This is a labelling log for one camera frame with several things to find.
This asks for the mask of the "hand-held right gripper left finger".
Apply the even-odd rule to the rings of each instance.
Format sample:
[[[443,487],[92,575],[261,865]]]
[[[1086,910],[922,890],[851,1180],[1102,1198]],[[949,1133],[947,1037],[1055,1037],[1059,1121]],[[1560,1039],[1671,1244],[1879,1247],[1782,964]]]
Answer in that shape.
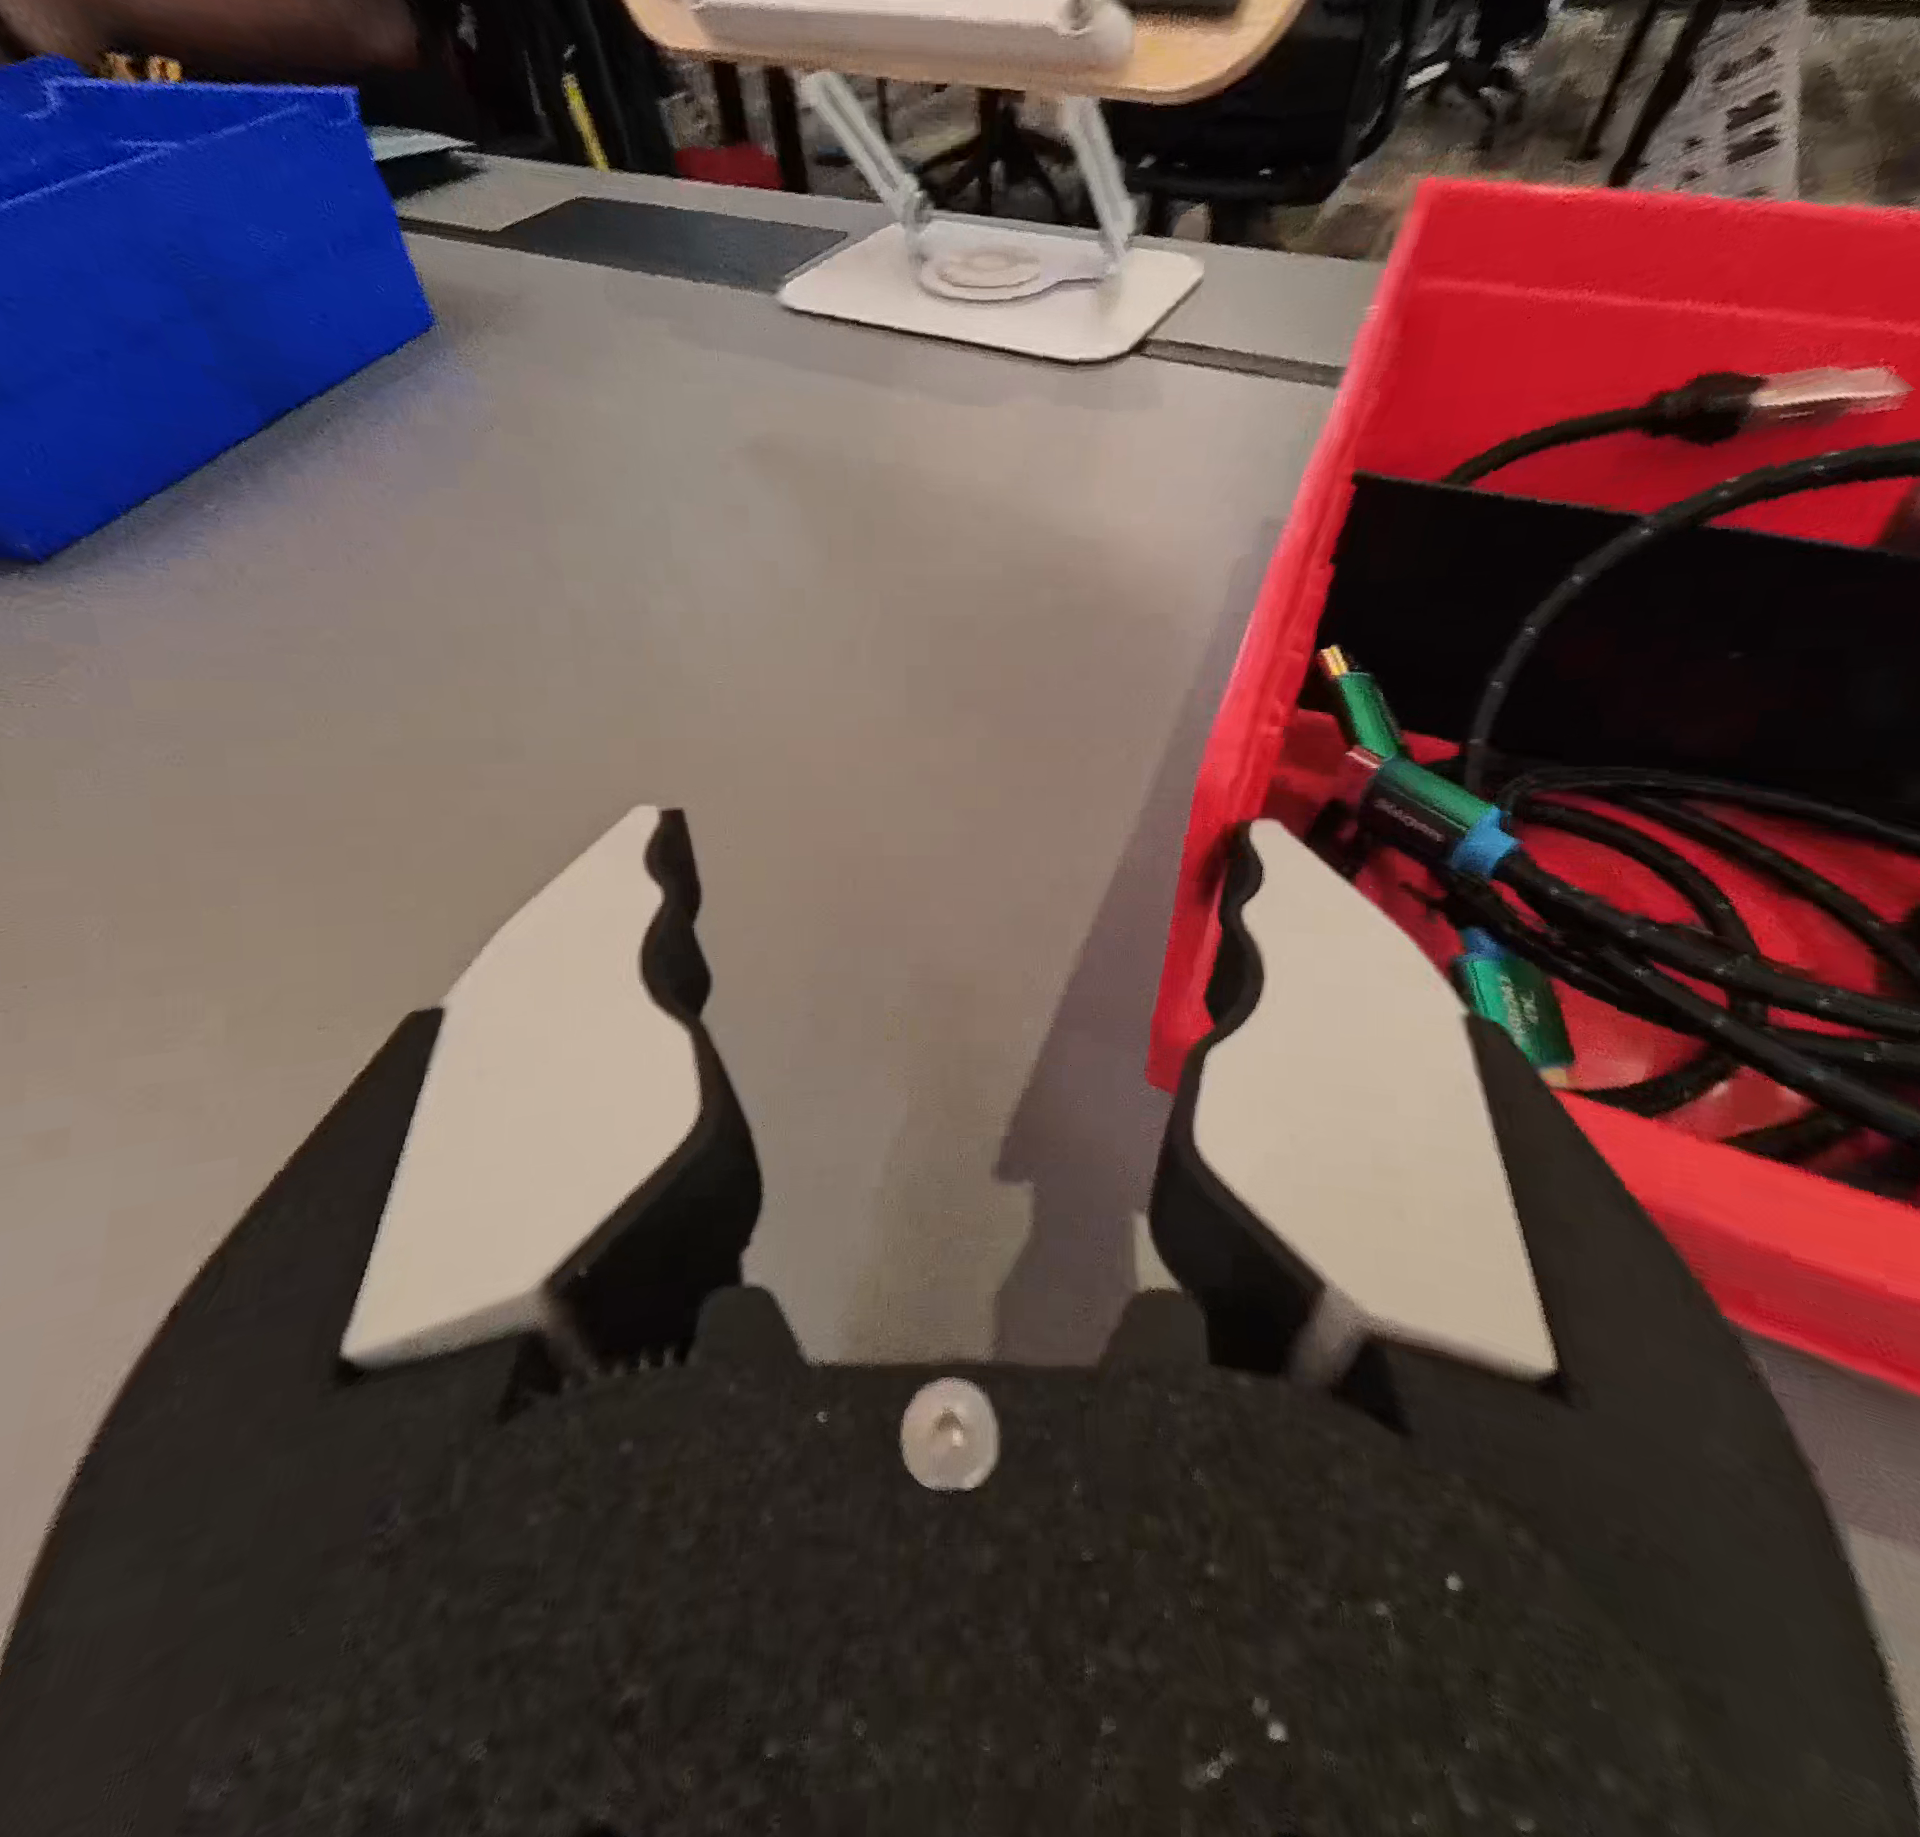
[[[764,1205],[707,1034],[681,810],[631,810],[447,988],[341,1358],[535,1337],[600,1370],[692,1345]]]

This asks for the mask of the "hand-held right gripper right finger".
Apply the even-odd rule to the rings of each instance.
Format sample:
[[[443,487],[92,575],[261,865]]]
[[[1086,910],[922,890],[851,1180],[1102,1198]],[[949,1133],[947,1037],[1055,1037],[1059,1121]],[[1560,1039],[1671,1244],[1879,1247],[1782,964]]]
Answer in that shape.
[[[1335,1389],[1372,1345],[1559,1370],[1471,1037],[1436,966],[1281,824],[1217,910],[1151,1239],[1216,1367]]]

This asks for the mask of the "red plastic bin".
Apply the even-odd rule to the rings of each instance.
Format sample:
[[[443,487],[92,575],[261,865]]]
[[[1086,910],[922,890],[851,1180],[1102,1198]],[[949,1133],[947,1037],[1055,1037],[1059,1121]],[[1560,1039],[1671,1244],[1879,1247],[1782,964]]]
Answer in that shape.
[[[1147,1076],[1172,1091],[1210,1030],[1223,861],[1237,829],[1306,827],[1332,793],[1330,718],[1299,716],[1332,553],[1360,473],[1436,483],[1503,439],[1696,373],[1883,366],[1915,383],[1915,211],[1432,183],[1385,268],[1214,720],[1187,816]],[[1482,494],[1667,506],[1769,456],[1890,443],[1900,411],[1745,443],[1587,443]],[[1882,547],[1915,480],[1742,511],[1731,528]]]

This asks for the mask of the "blue plastic bin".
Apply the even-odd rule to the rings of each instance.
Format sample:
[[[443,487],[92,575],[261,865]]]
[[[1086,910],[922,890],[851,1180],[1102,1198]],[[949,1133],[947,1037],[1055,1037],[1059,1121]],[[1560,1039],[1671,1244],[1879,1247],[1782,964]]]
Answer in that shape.
[[[5,560],[106,530],[434,323],[356,91],[5,66]]]

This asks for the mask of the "black bin divider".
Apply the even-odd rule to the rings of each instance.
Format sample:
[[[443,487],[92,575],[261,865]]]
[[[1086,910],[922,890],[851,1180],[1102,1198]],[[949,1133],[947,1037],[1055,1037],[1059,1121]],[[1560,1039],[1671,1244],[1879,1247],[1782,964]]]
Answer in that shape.
[[[1316,637],[1462,747],[1524,617],[1619,511],[1360,473]],[[1745,528],[1635,555],[1560,614],[1492,734],[1521,761],[1720,776],[1915,826],[1915,558]]]

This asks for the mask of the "silver stand base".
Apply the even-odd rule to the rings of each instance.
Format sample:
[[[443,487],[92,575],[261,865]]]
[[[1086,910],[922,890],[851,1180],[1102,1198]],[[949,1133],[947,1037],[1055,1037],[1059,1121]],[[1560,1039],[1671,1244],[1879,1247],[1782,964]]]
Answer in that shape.
[[[1060,104],[1096,233],[955,219],[930,207],[843,76],[812,73],[802,98],[846,147],[891,220],[791,275],[783,309],[903,336],[1055,364],[1133,354],[1204,282],[1204,267],[1141,248],[1137,220],[1099,104]]]

